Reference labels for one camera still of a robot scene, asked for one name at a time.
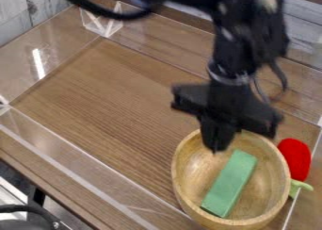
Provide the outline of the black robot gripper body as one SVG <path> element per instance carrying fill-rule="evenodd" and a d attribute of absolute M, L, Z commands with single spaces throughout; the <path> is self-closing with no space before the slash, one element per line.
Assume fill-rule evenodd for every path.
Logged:
<path fill-rule="evenodd" d="M 211 120 L 234 125 L 269 138 L 277 134 L 282 113 L 255 96 L 250 85 L 229 86 L 214 81 L 203 84 L 181 84 L 171 89 L 171 107 Z"/>

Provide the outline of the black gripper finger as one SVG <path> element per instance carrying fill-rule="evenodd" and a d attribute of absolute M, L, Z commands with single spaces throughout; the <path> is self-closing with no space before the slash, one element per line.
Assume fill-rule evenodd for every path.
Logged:
<path fill-rule="evenodd" d="M 218 150 L 225 151 L 229 147 L 231 141 L 234 140 L 235 134 L 239 133 L 242 129 L 233 124 L 222 124 L 219 126 L 218 135 Z"/>
<path fill-rule="evenodd" d="M 205 146 L 215 153 L 221 150 L 221 126 L 218 122 L 207 116 L 201 117 L 201 133 Z"/>

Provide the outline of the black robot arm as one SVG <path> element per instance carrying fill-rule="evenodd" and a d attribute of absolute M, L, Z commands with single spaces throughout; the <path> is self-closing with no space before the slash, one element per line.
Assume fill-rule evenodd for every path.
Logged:
<path fill-rule="evenodd" d="M 282 88 L 289 80 L 277 59 L 289 50 L 285 0 L 131 0 L 157 9 L 166 2 L 201 10 L 211 18 L 215 41 L 207 63 L 209 81 L 173 87 L 171 107 L 194 115 L 203 144 L 213 152 L 227 149 L 235 135 L 247 130 L 273 138 L 283 116 L 263 94 L 257 74 L 270 66 Z"/>

